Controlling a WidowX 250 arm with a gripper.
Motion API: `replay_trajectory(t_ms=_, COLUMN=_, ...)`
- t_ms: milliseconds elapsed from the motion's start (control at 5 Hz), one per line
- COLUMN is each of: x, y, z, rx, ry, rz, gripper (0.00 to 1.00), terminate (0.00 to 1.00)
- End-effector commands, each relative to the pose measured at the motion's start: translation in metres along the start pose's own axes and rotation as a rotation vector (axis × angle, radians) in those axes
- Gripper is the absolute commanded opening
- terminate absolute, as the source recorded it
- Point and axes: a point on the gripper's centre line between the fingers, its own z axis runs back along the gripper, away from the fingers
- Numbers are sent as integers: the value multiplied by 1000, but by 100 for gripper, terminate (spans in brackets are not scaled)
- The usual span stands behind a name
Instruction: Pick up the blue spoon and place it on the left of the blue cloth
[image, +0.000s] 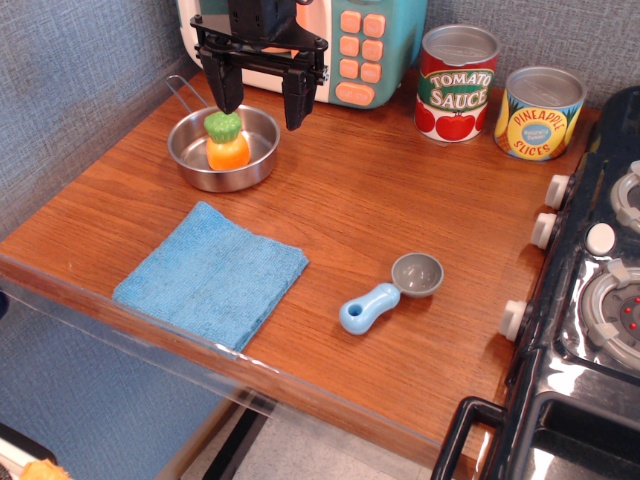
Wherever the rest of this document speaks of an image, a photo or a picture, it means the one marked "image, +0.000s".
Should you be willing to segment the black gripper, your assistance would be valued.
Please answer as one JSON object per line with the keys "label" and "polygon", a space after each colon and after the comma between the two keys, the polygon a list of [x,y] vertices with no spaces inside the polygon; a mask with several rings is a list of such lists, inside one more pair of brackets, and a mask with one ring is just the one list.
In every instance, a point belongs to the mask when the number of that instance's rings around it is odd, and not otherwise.
{"label": "black gripper", "polygon": [[328,42],[303,28],[297,1],[228,1],[221,14],[196,14],[197,56],[217,107],[235,112],[244,99],[242,71],[283,77],[285,120],[298,129],[313,110],[317,84],[328,79]]}

